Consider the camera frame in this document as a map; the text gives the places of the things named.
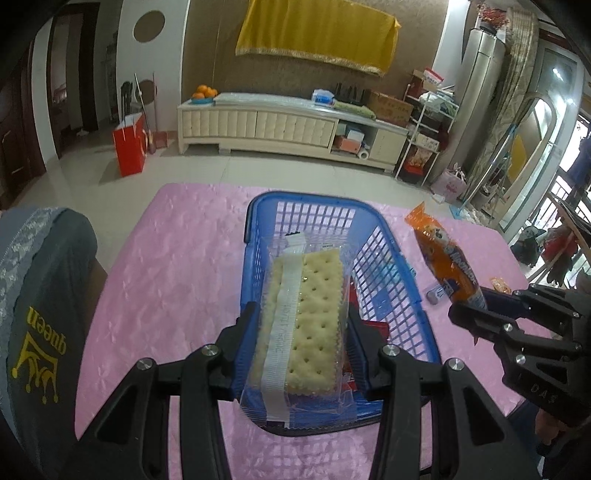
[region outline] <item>crown logo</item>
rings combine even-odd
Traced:
[[[43,386],[41,402],[47,403],[47,385],[53,387],[53,401],[57,403],[57,358],[47,355],[35,342],[29,332],[25,335],[17,365],[12,369],[12,376],[18,378],[18,370],[25,362],[29,366],[29,380],[25,386],[27,393],[31,393],[31,384],[35,387]]]

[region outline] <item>small snack packet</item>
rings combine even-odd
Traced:
[[[425,213],[425,204],[417,206],[405,221],[413,227],[425,263],[452,303],[466,301],[485,309],[486,300],[464,252],[441,224]]]
[[[492,277],[491,284],[492,288],[494,288],[496,291],[500,291],[501,293],[508,293],[509,295],[511,295],[511,293],[513,292],[511,290],[511,287],[507,285],[507,282],[503,280],[501,277]]]

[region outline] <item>tissue box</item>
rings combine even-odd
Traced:
[[[361,142],[356,142],[355,140],[351,140],[350,138],[345,137],[335,137],[333,147],[336,147],[344,152],[349,152],[354,155],[357,155],[357,152],[361,148]]]
[[[431,150],[434,152],[439,151],[439,142],[434,138],[428,137],[423,134],[417,134],[417,137],[414,139],[414,142],[419,147],[426,148],[427,150]]]
[[[349,140],[355,140],[356,142],[362,142],[365,138],[365,134],[357,128],[347,126],[347,134],[345,135]]]

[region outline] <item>plastic wrapper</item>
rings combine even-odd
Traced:
[[[496,291],[500,291],[501,293],[506,293],[509,295],[512,293],[511,287],[507,285],[507,282],[500,277],[492,277],[491,284],[492,288],[494,288]]]
[[[441,224],[425,213],[425,204],[417,206],[405,220],[413,227],[427,266],[452,303],[466,301],[485,309],[486,300],[464,252]]]
[[[288,429],[354,420],[343,375],[353,249],[320,234],[264,243],[269,259],[243,411],[257,424]]]

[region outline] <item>circular wall decoration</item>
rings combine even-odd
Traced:
[[[139,88],[142,90],[144,105],[151,104],[154,101],[154,97],[156,96],[154,82],[152,80],[142,80],[139,83]],[[139,92],[137,87],[135,89],[135,99],[139,102]]]
[[[165,22],[164,14],[159,10],[152,10],[142,15],[135,23],[134,38],[140,43],[152,41],[160,35]]]

